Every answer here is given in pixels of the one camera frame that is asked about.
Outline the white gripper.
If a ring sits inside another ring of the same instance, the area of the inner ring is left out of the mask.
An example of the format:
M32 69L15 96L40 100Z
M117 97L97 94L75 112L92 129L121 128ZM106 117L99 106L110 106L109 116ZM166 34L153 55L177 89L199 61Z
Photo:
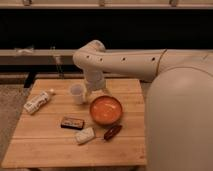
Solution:
M86 96L89 97L94 91L106 92L106 81L102 71L84 70Z

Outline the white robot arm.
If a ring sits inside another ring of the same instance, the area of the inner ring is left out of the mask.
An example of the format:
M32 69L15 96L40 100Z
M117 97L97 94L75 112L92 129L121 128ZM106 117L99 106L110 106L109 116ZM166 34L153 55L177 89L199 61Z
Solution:
M213 50L108 52L93 40L73 54L89 92L105 72L150 83L145 102L147 171L213 171Z

